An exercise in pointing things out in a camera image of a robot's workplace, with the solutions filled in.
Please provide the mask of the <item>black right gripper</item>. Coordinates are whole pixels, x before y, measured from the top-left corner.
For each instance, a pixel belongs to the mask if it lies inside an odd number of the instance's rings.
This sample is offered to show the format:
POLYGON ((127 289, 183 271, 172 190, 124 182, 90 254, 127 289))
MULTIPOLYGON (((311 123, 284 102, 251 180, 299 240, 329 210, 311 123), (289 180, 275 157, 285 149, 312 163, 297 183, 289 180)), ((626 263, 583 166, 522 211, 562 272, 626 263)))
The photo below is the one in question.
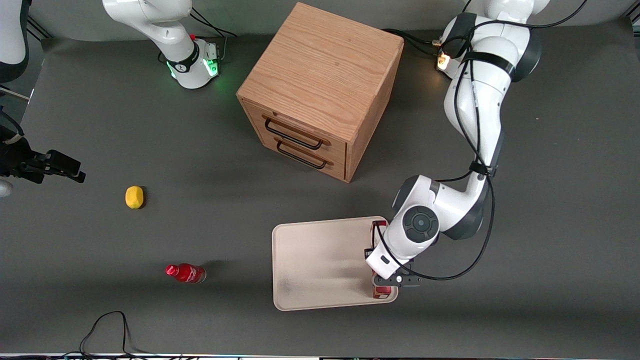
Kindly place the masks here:
POLYGON ((25 137, 13 130, 0 130, 1 177, 13 176, 42 184, 46 175, 58 175, 77 183, 84 183, 86 173, 81 171, 81 166, 79 161, 57 150, 49 150, 45 158, 43 153, 32 152, 25 137), (22 167, 26 160, 27 173, 22 167))

